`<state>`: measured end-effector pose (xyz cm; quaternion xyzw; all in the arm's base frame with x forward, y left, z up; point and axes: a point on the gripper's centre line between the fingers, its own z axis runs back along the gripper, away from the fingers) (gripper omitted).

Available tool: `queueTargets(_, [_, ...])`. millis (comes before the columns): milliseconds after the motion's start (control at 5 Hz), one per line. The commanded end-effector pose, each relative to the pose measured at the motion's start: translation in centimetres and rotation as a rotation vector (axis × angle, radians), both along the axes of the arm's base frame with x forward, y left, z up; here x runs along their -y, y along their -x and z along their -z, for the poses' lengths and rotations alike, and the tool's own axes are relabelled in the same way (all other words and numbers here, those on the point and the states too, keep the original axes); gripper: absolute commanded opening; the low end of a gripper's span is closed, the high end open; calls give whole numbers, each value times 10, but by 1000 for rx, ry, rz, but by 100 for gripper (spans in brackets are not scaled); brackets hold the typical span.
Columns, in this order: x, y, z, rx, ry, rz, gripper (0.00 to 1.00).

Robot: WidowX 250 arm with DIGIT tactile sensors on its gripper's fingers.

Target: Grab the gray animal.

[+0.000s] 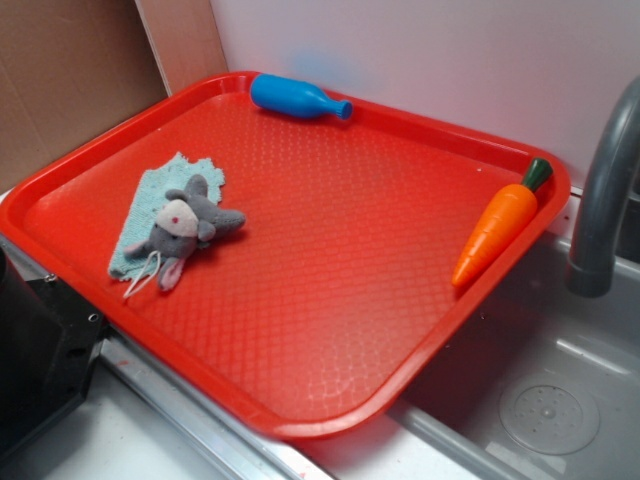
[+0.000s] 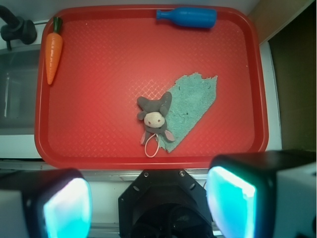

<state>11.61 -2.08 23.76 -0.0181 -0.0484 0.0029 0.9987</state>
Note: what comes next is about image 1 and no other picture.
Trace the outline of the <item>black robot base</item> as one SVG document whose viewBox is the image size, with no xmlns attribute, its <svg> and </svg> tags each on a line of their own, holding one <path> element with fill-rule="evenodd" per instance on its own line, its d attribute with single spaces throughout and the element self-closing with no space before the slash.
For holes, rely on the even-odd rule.
<svg viewBox="0 0 640 480">
<path fill-rule="evenodd" d="M 1 253 L 1 461 L 81 405 L 104 315 L 61 279 L 25 280 Z"/>
</svg>

